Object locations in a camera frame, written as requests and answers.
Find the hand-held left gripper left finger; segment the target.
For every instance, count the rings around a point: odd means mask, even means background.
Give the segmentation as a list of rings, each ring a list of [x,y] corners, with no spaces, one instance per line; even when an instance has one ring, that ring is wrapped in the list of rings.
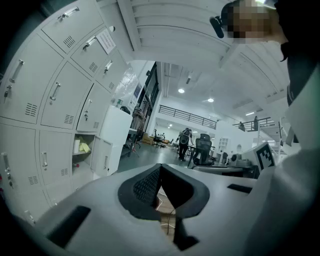
[[[118,199],[123,208],[133,217],[160,221],[160,213],[156,210],[160,187],[161,165],[157,163],[125,180],[118,189]]]

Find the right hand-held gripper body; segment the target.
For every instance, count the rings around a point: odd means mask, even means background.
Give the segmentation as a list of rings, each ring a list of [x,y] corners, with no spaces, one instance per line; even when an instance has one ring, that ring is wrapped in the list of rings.
[[[274,166],[272,149],[268,142],[264,142],[245,152],[233,154],[228,164],[200,165],[192,169],[215,175],[257,179],[263,170]]]

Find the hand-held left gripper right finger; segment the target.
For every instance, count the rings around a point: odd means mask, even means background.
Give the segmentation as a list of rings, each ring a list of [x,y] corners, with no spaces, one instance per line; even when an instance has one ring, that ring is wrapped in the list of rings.
[[[210,190],[203,182],[174,167],[162,164],[160,179],[177,218],[197,216],[209,201]]]

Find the white locker cabinets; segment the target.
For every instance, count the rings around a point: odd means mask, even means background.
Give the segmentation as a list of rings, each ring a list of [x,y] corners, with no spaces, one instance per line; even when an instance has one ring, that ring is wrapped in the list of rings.
[[[96,35],[116,0],[77,0],[42,22],[13,56],[0,85],[0,194],[31,225],[86,183],[111,174],[101,137],[126,62]],[[83,137],[91,149],[79,151]]]

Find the black stair railing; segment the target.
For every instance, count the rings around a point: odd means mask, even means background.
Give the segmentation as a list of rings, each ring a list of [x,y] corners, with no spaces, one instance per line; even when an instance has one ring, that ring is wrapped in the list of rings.
[[[270,147],[276,150],[282,150],[282,141],[286,138],[286,133],[283,134],[283,127],[280,122],[275,122],[271,117],[258,119],[258,130],[254,130],[254,121],[243,122],[246,133],[253,135],[252,146],[257,146],[264,142],[268,142]]]

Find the black mesh office chair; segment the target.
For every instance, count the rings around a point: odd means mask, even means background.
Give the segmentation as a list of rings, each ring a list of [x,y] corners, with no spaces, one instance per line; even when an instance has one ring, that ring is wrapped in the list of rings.
[[[195,166],[213,166],[214,161],[211,160],[210,150],[212,148],[212,141],[208,134],[201,133],[200,137],[195,140],[195,149],[191,153],[188,166],[193,162],[192,169]]]

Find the grey metal workbench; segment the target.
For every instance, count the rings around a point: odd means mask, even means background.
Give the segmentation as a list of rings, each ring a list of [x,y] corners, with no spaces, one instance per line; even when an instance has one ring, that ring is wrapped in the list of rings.
[[[132,153],[135,153],[137,156],[139,156],[136,152],[137,133],[138,131],[136,129],[129,128],[127,140],[125,143],[126,147],[129,149],[129,152],[127,153],[128,157],[130,157]]]

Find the yellow cloth in locker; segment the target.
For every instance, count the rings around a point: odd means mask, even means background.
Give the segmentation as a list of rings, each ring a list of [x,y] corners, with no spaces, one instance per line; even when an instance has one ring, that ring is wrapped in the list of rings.
[[[79,148],[78,150],[80,152],[85,152],[88,153],[91,151],[91,149],[89,148],[88,144],[86,143],[86,141],[83,139],[82,136],[79,137]]]

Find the hanging clothes rack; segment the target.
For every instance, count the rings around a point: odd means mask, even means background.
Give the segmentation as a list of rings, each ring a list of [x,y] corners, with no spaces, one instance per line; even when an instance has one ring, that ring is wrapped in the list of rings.
[[[136,130],[135,139],[139,140],[140,137],[143,135],[143,129],[145,126],[146,117],[143,112],[143,110],[136,106],[134,108],[133,114],[132,114],[132,122],[131,122],[131,129]]]

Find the black mezzanine railing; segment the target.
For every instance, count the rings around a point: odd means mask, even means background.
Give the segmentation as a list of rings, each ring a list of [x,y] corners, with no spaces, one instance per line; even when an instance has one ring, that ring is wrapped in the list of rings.
[[[172,108],[165,105],[160,105],[158,112],[163,115],[167,115],[170,117],[174,117],[177,119],[181,119],[184,121],[188,121],[194,124],[198,124],[201,126],[209,127],[211,129],[217,128],[217,122],[208,118],[201,117],[196,114],[192,114],[186,111],[182,111],[176,108]]]

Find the person's black shirt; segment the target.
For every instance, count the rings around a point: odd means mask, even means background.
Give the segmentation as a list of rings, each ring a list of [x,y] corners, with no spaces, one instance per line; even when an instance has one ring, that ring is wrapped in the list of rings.
[[[289,85],[286,98],[290,106],[305,87],[317,64],[320,64],[320,51],[289,42],[281,44],[280,49],[282,62],[287,60]]]

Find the clear plastic sheet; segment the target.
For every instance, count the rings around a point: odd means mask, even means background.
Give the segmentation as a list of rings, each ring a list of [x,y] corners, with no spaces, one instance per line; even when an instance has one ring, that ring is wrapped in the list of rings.
[[[122,100],[121,106],[125,106],[128,109],[133,110],[137,103],[137,98],[134,96],[134,92],[138,83],[137,75],[132,65],[129,63],[112,95],[111,104],[115,106],[118,100]]]

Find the black framed window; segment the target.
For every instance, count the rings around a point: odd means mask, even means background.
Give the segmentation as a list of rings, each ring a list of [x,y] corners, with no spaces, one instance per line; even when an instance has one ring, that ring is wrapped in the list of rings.
[[[145,96],[149,104],[153,107],[159,92],[159,82],[157,74],[157,63],[155,62],[145,82]]]

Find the white paper notice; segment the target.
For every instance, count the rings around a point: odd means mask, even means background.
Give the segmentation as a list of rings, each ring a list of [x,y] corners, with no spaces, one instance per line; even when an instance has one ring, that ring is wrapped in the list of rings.
[[[98,40],[98,42],[100,43],[100,45],[102,46],[102,48],[104,49],[105,53],[107,55],[109,55],[114,48],[116,47],[115,42],[113,41],[110,32],[108,31],[108,29],[104,29],[103,31],[101,31],[99,34],[97,34],[96,39]]]

